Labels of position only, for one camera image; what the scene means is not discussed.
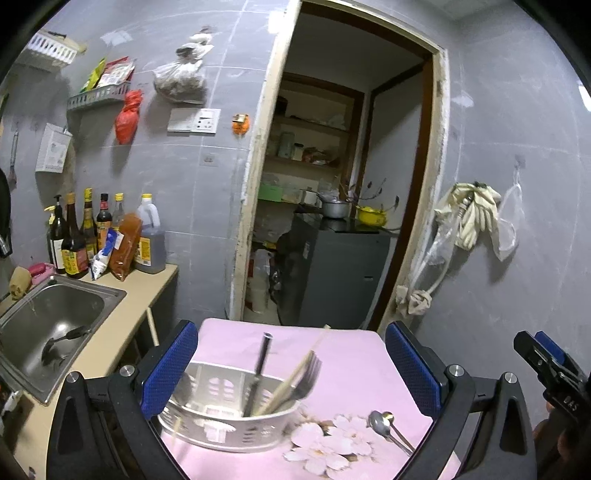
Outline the person's right hand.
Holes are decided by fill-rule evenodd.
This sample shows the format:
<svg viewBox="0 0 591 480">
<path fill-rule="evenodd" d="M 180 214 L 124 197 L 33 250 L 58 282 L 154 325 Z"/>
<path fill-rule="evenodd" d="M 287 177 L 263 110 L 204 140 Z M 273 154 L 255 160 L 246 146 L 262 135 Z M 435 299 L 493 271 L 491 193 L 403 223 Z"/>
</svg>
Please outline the person's right hand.
<svg viewBox="0 0 591 480">
<path fill-rule="evenodd" d="M 590 478 L 590 423 L 578 423 L 546 403 L 548 417 L 533 431 L 538 479 Z"/>
</svg>

